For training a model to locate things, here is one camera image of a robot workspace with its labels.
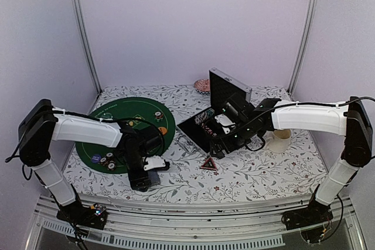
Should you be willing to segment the green and red chip stack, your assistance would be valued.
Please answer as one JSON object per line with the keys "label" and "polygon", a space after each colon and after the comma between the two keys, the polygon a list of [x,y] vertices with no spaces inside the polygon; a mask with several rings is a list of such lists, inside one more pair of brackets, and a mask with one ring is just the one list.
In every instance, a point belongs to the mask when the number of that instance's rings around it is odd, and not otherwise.
{"label": "green and red chip stack", "polygon": [[106,167],[109,171],[114,171],[117,168],[115,157],[113,153],[106,153],[99,161],[102,167]]}

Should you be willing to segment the orange big blind button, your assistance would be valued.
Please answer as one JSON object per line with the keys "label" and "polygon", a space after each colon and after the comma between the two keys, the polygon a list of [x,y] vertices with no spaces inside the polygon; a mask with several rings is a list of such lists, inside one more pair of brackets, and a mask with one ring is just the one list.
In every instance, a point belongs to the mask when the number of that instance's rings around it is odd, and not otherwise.
{"label": "orange big blind button", "polygon": [[163,135],[166,135],[166,134],[168,133],[168,130],[167,130],[165,127],[163,127],[163,126],[159,127],[158,129],[159,129],[159,131],[160,131]]}

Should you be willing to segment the small green chip stack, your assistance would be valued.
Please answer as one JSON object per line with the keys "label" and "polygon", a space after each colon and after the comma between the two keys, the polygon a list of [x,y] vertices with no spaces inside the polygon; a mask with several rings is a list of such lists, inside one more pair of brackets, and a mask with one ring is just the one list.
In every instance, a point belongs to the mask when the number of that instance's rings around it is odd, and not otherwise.
{"label": "small green chip stack", "polygon": [[164,118],[163,112],[162,111],[154,112],[154,118],[155,118],[156,122],[161,122],[161,120],[163,120],[163,118]]}

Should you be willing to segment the blue playing card deck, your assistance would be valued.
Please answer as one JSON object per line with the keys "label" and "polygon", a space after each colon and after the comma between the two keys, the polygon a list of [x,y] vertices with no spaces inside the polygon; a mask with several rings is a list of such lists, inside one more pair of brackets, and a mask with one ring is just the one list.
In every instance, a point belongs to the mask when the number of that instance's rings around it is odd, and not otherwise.
{"label": "blue playing card deck", "polygon": [[151,186],[157,186],[161,183],[159,174],[156,171],[148,171],[148,177],[150,179]]}

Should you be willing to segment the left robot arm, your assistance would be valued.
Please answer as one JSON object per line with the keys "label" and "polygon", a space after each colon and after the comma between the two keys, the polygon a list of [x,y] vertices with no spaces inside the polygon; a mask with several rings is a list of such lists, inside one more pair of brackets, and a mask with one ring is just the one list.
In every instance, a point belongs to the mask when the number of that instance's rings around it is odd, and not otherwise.
{"label": "left robot arm", "polygon": [[[136,129],[129,123],[142,122]],[[105,119],[55,108],[42,99],[19,125],[19,140],[14,152],[5,159],[18,158],[31,168],[52,194],[61,213],[75,223],[87,218],[87,212],[99,216],[93,207],[84,207],[74,187],[63,176],[49,153],[51,141],[73,141],[105,146],[124,160],[131,188],[145,191],[151,181],[150,170],[167,170],[169,162],[162,158],[165,140],[151,122],[136,118]]]}

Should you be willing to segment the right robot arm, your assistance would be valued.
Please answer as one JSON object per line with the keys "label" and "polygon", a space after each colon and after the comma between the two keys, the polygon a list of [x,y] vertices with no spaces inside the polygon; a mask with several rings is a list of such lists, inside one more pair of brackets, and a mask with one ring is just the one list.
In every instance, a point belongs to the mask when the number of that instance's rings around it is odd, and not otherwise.
{"label": "right robot arm", "polygon": [[224,103],[221,113],[232,124],[229,133],[208,136],[210,153],[214,156],[242,148],[253,136],[262,137],[267,131],[301,129],[345,137],[341,156],[304,209],[303,219],[307,224],[316,224],[324,217],[335,197],[374,158],[373,128],[361,97],[334,103],[266,98],[253,106],[234,94]]}

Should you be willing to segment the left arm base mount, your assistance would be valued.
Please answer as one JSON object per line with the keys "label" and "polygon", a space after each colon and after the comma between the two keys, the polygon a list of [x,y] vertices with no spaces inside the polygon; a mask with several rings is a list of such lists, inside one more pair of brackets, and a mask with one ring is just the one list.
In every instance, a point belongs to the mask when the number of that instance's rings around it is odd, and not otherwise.
{"label": "left arm base mount", "polygon": [[58,205],[58,207],[56,218],[61,221],[98,230],[103,230],[106,225],[107,208],[99,203],[86,207],[80,201],[75,201],[66,206]]}

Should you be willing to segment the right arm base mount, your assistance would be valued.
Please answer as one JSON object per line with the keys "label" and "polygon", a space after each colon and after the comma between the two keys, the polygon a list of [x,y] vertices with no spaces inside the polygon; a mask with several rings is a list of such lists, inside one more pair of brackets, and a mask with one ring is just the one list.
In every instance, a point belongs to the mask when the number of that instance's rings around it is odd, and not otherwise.
{"label": "right arm base mount", "polygon": [[332,219],[330,206],[311,201],[304,208],[284,212],[281,222],[287,230],[302,229],[302,239],[309,244],[317,244],[324,239]]}

